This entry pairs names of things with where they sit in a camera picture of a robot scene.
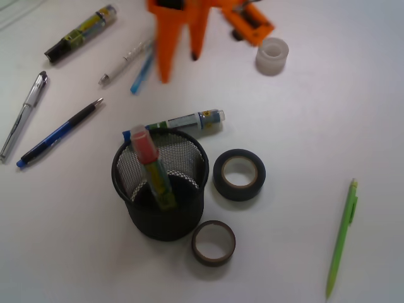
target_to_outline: silver pen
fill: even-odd
[[[10,134],[7,137],[7,140],[0,151],[0,161],[3,163],[6,161],[7,156],[9,155],[13,145],[20,134],[21,130],[24,127],[24,124],[28,120],[28,116],[30,115],[32,108],[35,107],[39,101],[39,96],[47,82],[48,76],[45,71],[39,73],[37,79],[33,83],[30,93],[24,101],[23,107],[18,114],[17,120],[14,122],[13,128],[10,131]]]

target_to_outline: white pen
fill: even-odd
[[[32,108],[37,105],[40,93],[45,87],[47,80],[48,76],[46,75],[46,72],[42,71],[39,73],[37,79],[33,83],[30,93],[25,99],[23,107],[18,114],[17,120],[14,122],[13,128],[11,129],[4,146],[0,151],[0,161],[2,161],[3,163],[6,161],[7,156],[13,148],[13,145],[21,130],[23,129],[24,124],[26,123],[28,116],[32,111]]]
[[[105,86],[111,83],[117,75],[119,75],[127,66],[131,64],[131,62],[135,61],[135,59],[139,58],[139,56],[146,52],[153,45],[154,39],[148,39],[139,43],[134,49],[128,52],[125,56],[121,58],[118,64],[115,65],[110,71],[105,73],[100,81],[99,85]]]

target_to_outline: black marker cap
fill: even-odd
[[[45,56],[48,57],[50,63],[55,63],[62,59],[68,52],[71,51],[69,42],[65,39],[60,40],[53,47],[45,52]]]

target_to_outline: black mesh pencil cup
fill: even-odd
[[[208,157],[202,146],[182,131],[154,129],[150,136],[167,169],[179,207],[160,211],[131,142],[125,142],[115,155],[112,182],[142,233],[156,240],[173,241],[192,231],[202,217]]]

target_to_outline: black tape roll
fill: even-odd
[[[226,180],[224,168],[233,158],[245,158],[250,161],[255,169],[254,180],[243,186],[231,184]],[[228,150],[221,154],[213,167],[213,183],[217,191],[226,199],[233,201],[246,201],[255,197],[265,181],[265,166],[257,155],[248,150]]]
[[[221,258],[218,259],[211,259],[208,258],[206,256],[204,256],[196,247],[196,237],[198,236],[199,232],[201,231],[201,229],[207,225],[219,225],[221,227],[223,227],[228,233],[229,236],[231,238],[231,242],[232,242],[232,246],[230,248],[230,250],[226,253],[226,255],[224,255]],[[234,249],[235,249],[235,235],[233,233],[233,230],[225,223],[221,222],[221,221],[216,221],[216,220],[210,220],[210,221],[206,221],[203,222],[200,226],[198,226],[196,228],[196,230],[194,231],[194,234],[192,236],[192,252],[195,255],[195,258],[202,264],[206,265],[206,266],[211,266],[211,267],[218,267],[221,266],[225,263],[227,263],[230,258],[232,257],[233,253],[234,253]]]

